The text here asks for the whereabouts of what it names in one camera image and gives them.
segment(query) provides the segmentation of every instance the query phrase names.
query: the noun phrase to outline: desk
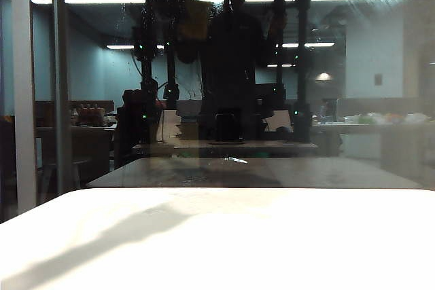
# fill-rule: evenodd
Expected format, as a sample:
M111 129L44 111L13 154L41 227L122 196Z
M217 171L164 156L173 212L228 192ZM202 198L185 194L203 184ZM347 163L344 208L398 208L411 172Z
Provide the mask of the desk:
M291 187L409 188L408 179L343 158L245 159L145 158L88 187Z
M326 133L327 139L333 139L330 134L380 134L381 168L402 177L418 179L424 161L424 136L429 132L435 133L435 123L385 125L336 123L315 125L312 131Z
M136 145L133 151L150 156L188 156L193 158L225 158L227 156L252 158L263 153L272 157L314 156L314 144L284 141L244 141L216 143L206 140L183 140L173 137L167 143Z
M0 225L2 290L435 289L435 193L90 189Z
M115 130L104 127L71 127L73 157L90 158L83 165L81 175L94 180L109 172L110 143ZM36 128L41 139L42 163L53 162L56 157L56 135L52 127Z

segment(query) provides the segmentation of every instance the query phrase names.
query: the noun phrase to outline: glass panel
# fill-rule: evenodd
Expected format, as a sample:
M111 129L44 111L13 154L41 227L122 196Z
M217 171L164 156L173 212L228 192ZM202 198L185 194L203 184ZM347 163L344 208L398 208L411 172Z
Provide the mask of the glass panel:
M17 214L11 0L0 0L0 222Z
M66 0L82 185L431 189L430 1Z

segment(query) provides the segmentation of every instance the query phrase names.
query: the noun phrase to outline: black stand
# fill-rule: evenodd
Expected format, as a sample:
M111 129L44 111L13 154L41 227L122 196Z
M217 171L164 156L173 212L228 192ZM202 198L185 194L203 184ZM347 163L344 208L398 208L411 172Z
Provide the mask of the black stand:
M168 62L168 84L164 88L163 98L167 100L167 109L176 110L179 88L175 79L175 20L171 20L167 42L164 46Z
M307 75L308 58L305 43L307 42L308 10L311 0L296 0L296 7L299 11L299 31L298 31L298 60L296 71L298 73L298 101L294 105L292 120L294 123L293 140L301 143L310 143L310 129L312 124L312 113L307 103ZM275 14L285 13L285 0L275 0ZM283 78L283 35L280 35L277 48L277 91L282 92L282 101L285 100L285 90L282 82Z
M298 32L298 102L294 105L294 138L295 141L310 143L310 129L312 116L310 106L307 103L307 75L308 59L305 43L307 42L308 10L311 0L296 0L296 7L299 11L299 32Z

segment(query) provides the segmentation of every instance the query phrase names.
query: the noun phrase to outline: metal frame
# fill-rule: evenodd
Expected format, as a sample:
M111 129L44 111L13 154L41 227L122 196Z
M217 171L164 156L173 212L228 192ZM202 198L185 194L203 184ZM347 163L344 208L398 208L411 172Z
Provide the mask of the metal frame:
M18 214L36 207L35 94L30 0L12 0Z
M53 0L56 93L56 160L58 195L74 190L68 95L67 8L64 0Z

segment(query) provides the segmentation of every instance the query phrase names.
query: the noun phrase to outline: black shirt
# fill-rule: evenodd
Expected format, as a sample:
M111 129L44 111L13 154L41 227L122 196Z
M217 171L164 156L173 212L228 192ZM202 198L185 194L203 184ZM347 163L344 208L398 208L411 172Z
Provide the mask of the black shirt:
M204 42L180 49L196 52L192 61L199 53L203 113L233 107L254 110L255 67L266 66L275 51L275 42L264 39L257 19L243 12L221 12L211 19Z

